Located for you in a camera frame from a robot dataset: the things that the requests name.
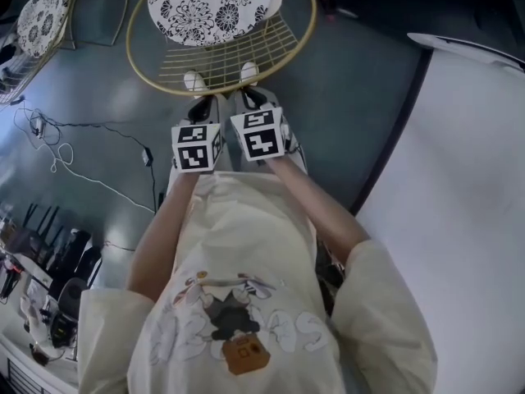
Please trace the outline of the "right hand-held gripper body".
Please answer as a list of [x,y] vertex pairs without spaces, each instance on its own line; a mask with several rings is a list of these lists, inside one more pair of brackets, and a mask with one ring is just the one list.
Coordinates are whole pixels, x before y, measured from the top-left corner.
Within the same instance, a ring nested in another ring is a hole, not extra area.
[[231,117],[232,126],[249,162],[285,154],[281,131],[282,113],[282,108],[270,108]]

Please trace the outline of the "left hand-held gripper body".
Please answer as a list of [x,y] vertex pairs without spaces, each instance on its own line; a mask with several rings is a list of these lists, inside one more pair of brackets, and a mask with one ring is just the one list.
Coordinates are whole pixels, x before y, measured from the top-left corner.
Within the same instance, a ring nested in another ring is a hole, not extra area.
[[179,173],[212,172],[224,147],[219,123],[192,124],[189,120],[171,128],[171,142],[174,168]]

